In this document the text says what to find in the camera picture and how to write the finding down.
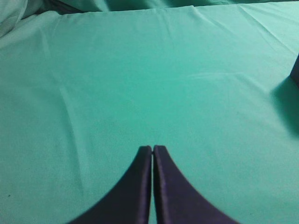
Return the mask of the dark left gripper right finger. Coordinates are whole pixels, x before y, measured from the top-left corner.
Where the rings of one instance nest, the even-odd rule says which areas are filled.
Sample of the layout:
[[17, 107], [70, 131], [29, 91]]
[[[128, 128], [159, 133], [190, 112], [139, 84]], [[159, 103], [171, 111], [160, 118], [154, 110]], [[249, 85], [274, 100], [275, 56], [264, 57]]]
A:
[[165, 146], [153, 150], [154, 199], [158, 224], [235, 224], [185, 178]]

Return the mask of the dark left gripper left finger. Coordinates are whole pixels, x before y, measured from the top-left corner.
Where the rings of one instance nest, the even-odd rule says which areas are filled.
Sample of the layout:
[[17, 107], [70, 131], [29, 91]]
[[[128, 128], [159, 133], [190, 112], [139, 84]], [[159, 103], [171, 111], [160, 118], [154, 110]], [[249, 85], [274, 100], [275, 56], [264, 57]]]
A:
[[151, 201], [151, 147], [138, 148], [127, 171], [94, 206], [71, 224], [147, 224]]

